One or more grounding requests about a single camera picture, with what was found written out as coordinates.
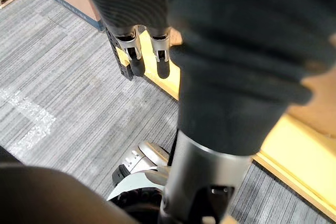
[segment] gray carpet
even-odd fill
[[[105,34],[53,0],[0,10],[0,145],[25,164],[75,176],[103,197],[131,145],[170,149],[177,102],[119,72]],[[230,208],[240,223],[329,223],[252,165]]]

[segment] metal joint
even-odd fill
[[[134,32],[130,34],[130,37],[132,37],[132,39],[128,41],[124,41],[119,38],[116,38],[116,39],[118,40],[118,43],[120,47],[122,48],[122,50],[127,54],[127,57],[129,60],[132,60],[132,56],[130,55],[130,52],[128,50],[130,48],[134,48],[136,56],[137,56],[136,58],[137,60],[140,60],[142,57],[142,53],[141,53],[140,37],[139,37],[139,32],[137,28],[134,29]]]
[[[153,53],[155,54],[156,61],[160,62],[159,51],[164,51],[164,61],[169,61],[169,47],[170,37],[169,34],[164,39],[154,39],[151,37]]]

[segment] black bracket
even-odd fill
[[[125,76],[128,80],[132,80],[133,79],[133,72],[131,70],[131,66],[128,64],[126,67],[120,62],[120,58],[119,58],[119,55],[118,55],[118,52],[117,52],[117,49],[116,47],[118,47],[119,49],[121,49],[118,41],[116,40],[116,38],[112,35],[112,33],[110,33],[108,31],[108,29],[106,28],[106,34],[107,34],[107,37],[109,38],[109,42],[111,44],[111,47],[112,47],[112,50],[113,50],[113,53],[114,53],[114,56],[116,58],[116,61],[118,63],[118,66],[119,66],[119,69],[120,69],[120,72],[123,76]]]

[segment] silver metal cylinder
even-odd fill
[[[179,131],[161,216],[176,223],[187,221],[196,193],[207,186],[229,186],[238,191],[250,163],[250,156],[215,152]]]
[[[134,28],[134,32],[131,33],[132,36],[130,36],[132,39],[130,40],[123,40],[120,37],[116,38],[119,42],[120,47],[122,50],[127,54],[127,57],[129,60],[132,60],[132,57],[130,55],[129,49],[134,48],[135,53],[136,53],[136,58],[138,60],[141,59],[142,57],[142,52],[141,52],[141,44],[140,44],[140,37],[139,37],[139,32],[137,27]]]
[[[155,54],[156,61],[160,62],[159,51],[164,52],[164,61],[169,61],[169,46],[170,46],[170,37],[169,33],[164,39],[154,39],[151,37],[151,43],[153,47],[153,53]]]

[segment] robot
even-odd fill
[[[145,71],[139,25],[151,36],[158,75],[169,75],[169,60],[180,67],[173,148],[131,149],[107,202],[7,154],[16,165],[1,168],[4,213],[15,223],[220,223],[268,132],[290,104],[310,100],[302,78],[332,67],[334,0],[92,1],[135,75]],[[169,48],[170,27],[182,45]],[[47,195],[51,204],[37,204]],[[26,206],[20,197],[34,200]]]

